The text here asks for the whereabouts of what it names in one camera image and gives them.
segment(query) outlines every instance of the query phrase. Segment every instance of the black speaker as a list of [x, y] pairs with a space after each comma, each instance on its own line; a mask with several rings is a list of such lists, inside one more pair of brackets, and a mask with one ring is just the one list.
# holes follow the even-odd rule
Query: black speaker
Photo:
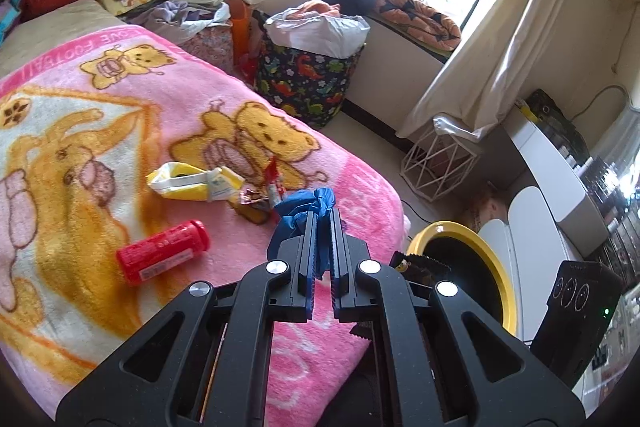
[[531, 352], [573, 387], [602, 341], [623, 282], [600, 263], [564, 261]]

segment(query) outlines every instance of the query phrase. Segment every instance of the red bottle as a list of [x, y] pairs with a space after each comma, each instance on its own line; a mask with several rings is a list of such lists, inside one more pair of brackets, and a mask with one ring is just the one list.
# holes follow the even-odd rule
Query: red bottle
[[129, 285], [138, 285], [209, 250], [207, 229], [196, 220], [120, 248], [116, 258]]

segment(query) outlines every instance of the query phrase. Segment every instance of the fabric storage basket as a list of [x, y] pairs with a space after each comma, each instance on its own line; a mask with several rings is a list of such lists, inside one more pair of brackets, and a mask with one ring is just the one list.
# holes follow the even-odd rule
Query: fabric storage basket
[[231, 26], [219, 25], [204, 28], [180, 47], [225, 73], [233, 74], [234, 44]]
[[363, 49], [333, 58], [277, 46], [265, 34], [255, 87], [271, 105], [321, 129], [340, 111]]

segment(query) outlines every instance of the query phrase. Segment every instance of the pillow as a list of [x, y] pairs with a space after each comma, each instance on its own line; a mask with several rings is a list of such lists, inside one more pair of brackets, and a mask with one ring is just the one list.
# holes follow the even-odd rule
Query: pillow
[[79, 0], [16, 26], [0, 46], [1, 79], [53, 48], [122, 21], [94, 0]]

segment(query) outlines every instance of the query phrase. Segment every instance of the bed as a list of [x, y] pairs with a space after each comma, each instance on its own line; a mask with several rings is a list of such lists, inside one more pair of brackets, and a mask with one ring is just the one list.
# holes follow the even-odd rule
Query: bed
[[[384, 178], [240, 80], [83, 0], [16, 28], [0, 48], [0, 351], [54, 417], [64, 394], [189, 282], [239, 280], [265, 261], [273, 225], [223, 201], [169, 201], [145, 175], [169, 160], [225, 164], [262, 181], [278, 158], [289, 190], [330, 186], [347, 232], [388, 262], [404, 237]], [[131, 289], [114, 251], [186, 219], [212, 237], [201, 258]], [[277, 324], [271, 427], [312, 427], [367, 342], [333, 320]]]

